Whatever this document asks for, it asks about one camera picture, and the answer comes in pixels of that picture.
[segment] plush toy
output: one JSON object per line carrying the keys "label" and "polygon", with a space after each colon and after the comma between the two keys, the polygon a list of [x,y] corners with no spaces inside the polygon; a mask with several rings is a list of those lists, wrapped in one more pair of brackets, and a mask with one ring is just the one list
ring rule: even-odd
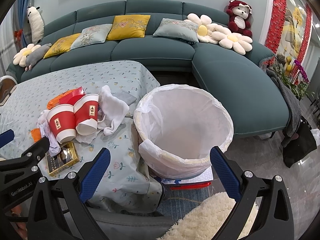
{"label": "plush toy", "polygon": [[201,15],[201,17],[199,18],[196,14],[190,13],[185,21],[193,22],[199,25],[197,36],[200,42],[218,44],[211,38],[211,34],[215,31],[215,27],[218,24],[212,23],[212,20],[209,16]]}
{"label": "plush toy", "polygon": [[252,37],[252,32],[248,30],[251,27],[251,24],[248,22],[252,14],[250,5],[242,1],[231,0],[226,13],[230,15],[228,27],[233,33]]}
{"label": "plush toy", "polygon": [[30,55],[27,56],[26,59],[26,71],[31,70],[31,68],[38,63],[41,59],[43,59],[44,55],[47,53],[47,51],[52,46],[51,43],[44,44],[40,48],[34,50],[30,53]]}
{"label": "plush toy", "polygon": [[41,40],[44,35],[44,23],[38,12],[39,9],[40,7],[36,8],[33,6],[27,9],[28,23],[30,23],[31,26],[32,42],[34,44]]}
{"label": "plush toy", "polygon": [[33,43],[29,44],[26,48],[23,48],[21,49],[16,55],[14,55],[13,57],[13,64],[14,65],[18,65],[20,67],[26,67],[26,59],[27,59],[27,56],[35,51],[36,49],[40,48],[41,45],[38,44],[38,45],[34,45]]}
{"label": "plush toy", "polygon": [[241,55],[252,50],[252,39],[239,33],[231,33],[231,31],[221,25],[215,27],[216,31],[212,33],[212,39],[219,42],[219,45],[225,49],[231,49]]}

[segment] blue curtain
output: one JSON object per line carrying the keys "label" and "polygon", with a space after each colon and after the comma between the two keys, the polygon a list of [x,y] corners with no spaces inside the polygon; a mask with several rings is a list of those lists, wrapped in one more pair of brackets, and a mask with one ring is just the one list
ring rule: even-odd
{"label": "blue curtain", "polygon": [[[18,19],[19,19],[19,27],[23,29],[23,23],[27,16],[27,8],[28,8],[29,0],[18,0]],[[22,33],[21,35],[22,47],[27,46],[26,39]]]}

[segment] floral tablecloth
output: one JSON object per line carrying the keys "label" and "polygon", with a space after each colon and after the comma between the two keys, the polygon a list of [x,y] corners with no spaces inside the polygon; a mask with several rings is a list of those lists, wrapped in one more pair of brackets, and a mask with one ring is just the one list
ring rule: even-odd
{"label": "floral tablecloth", "polygon": [[[120,89],[137,98],[130,105],[133,114],[140,99],[158,81],[140,63],[113,61],[83,65],[49,73],[18,84],[4,106],[0,107],[0,133],[12,129],[15,139],[0,149],[0,157],[17,158],[33,144],[30,131],[36,127],[41,111],[49,100],[69,89],[82,86],[86,93],[98,93],[108,85],[114,94]],[[48,179],[64,178],[92,161],[102,147],[111,153],[111,162],[90,203],[102,209],[130,212],[153,212],[162,194],[161,185],[149,176],[148,167],[138,153],[138,133],[131,118],[125,118],[117,131],[105,136],[101,131],[91,144],[74,140],[80,162],[50,177],[47,161],[39,168]]]}

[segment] teal sofa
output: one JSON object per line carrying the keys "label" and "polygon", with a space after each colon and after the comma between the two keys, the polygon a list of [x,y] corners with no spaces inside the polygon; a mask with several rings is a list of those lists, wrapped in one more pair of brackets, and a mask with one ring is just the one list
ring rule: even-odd
{"label": "teal sofa", "polygon": [[245,56],[218,45],[155,37],[162,18],[185,20],[187,15],[208,15],[227,26],[229,16],[213,8],[170,0],[116,1],[82,8],[44,27],[41,44],[54,44],[59,38],[81,33],[84,28],[112,24],[115,15],[151,15],[144,38],[106,41],[73,49],[60,56],[43,59],[31,71],[9,66],[18,82],[74,66],[116,60],[135,60],[150,71],[192,72],[200,86],[217,98],[229,112],[237,137],[282,130],[289,119],[288,107],[271,79],[259,68],[274,54],[253,42]]}

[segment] gray blanket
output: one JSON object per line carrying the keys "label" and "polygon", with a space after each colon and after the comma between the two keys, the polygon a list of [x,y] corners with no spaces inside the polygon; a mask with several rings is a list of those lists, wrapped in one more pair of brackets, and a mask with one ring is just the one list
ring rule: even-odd
{"label": "gray blanket", "polygon": [[283,147],[286,147],[290,142],[292,135],[295,134],[300,125],[301,109],[299,100],[295,97],[291,90],[282,83],[281,79],[276,75],[275,72],[273,72],[270,69],[267,69],[266,73],[279,88],[284,98],[284,101],[286,102],[289,108],[289,120],[287,126],[284,128],[285,137],[281,142],[281,145]]}

